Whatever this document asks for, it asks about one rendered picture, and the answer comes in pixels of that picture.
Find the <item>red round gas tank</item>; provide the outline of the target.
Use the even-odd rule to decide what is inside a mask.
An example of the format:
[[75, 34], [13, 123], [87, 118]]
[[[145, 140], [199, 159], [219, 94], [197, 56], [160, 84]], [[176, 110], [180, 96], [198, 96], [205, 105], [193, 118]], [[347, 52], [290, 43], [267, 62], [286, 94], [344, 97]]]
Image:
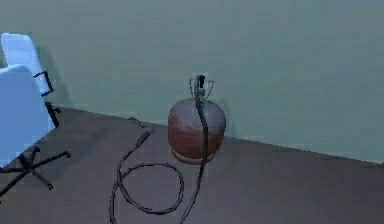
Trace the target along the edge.
[[168, 143], [173, 155], [180, 161], [197, 165], [204, 156], [210, 161], [219, 151], [226, 130], [223, 109], [208, 99], [204, 87], [213, 80], [202, 74], [190, 79], [191, 96], [175, 103], [168, 115]]

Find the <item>white office chair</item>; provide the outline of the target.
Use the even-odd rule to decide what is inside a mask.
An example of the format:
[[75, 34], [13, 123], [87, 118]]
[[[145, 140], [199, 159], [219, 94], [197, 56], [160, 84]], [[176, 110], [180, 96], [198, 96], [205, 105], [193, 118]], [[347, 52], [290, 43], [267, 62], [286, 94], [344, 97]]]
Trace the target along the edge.
[[37, 142], [59, 127], [60, 110], [44, 97], [53, 92], [49, 75], [41, 66], [37, 49], [27, 34], [1, 33], [6, 66], [0, 68], [0, 173], [16, 177], [0, 190], [6, 194], [26, 175], [35, 176], [49, 189], [53, 185], [37, 169], [71, 153], [63, 151], [37, 162]]

